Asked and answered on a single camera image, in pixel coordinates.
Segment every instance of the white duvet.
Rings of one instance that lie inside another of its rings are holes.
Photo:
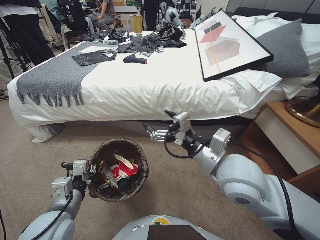
[[[136,54],[147,58],[147,64],[123,63],[129,54],[100,63],[82,80],[84,105],[78,107],[72,98],[70,107],[65,101],[62,107],[50,107],[43,98],[36,105],[28,97],[23,105],[16,94],[18,76],[7,86],[14,119],[35,142],[42,142],[52,136],[42,125],[72,120],[168,120],[164,109],[189,112],[192,120],[225,118],[254,108],[281,80],[246,70],[203,82],[195,32],[186,29],[183,41],[187,46],[165,48],[150,57]],[[57,71],[67,71],[67,66]]]

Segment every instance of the gray pillow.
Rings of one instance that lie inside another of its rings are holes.
[[[310,75],[306,52],[301,45],[302,19],[273,29],[256,39],[273,53],[273,61],[255,68],[279,77],[305,77]]]

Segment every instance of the carpet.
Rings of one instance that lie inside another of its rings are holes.
[[[153,214],[185,219],[226,240],[280,239],[253,212],[222,196],[196,161],[171,157],[163,144],[110,126],[66,127],[44,143],[33,143],[33,136],[15,123],[8,105],[0,102],[0,207],[8,239],[17,239],[46,212],[51,182],[66,176],[61,162],[88,159],[101,143],[118,137],[133,139],[142,147],[149,176],[137,195],[121,203],[90,198],[87,191],[75,219],[74,239],[112,239],[129,221]],[[173,144],[170,149],[186,154]],[[241,150],[229,144],[230,153]]]

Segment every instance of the picture frame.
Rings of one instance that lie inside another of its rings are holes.
[[[195,27],[205,82],[273,60],[273,54],[223,10]]]

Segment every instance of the pillow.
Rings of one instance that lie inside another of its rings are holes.
[[[273,19],[275,13],[270,13],[268,16],[260,15],[260,16],[253,16],[253,17],[244,17],[239,15],[233,15],[231,18],[233,18],[241,27],[243,27],[246,31],[249,31],[254,27],[256,24],[257,19],[258,20],[267,20],[267,19]]]
[[[273,53],[273,61],[255,70],[270,72],[279,77],[304,77],[310,75],[307,55],[301,45],[302,19],[266,32],[257,37]]]
[[[256,38],[291,22],[282,18],[273,17],[275,14],[276,13],[269,14],[264,17],[256,16],[254,20],[252,17],[240,17],[240,21],[238,22],[237,19],[237,22]],[[308,85],[314,82],[317,76],[320,75],[320,24],[302,23],[301,26],[301,44],[307,54],[311,74],[305,77],[286,79],[302,85]]]

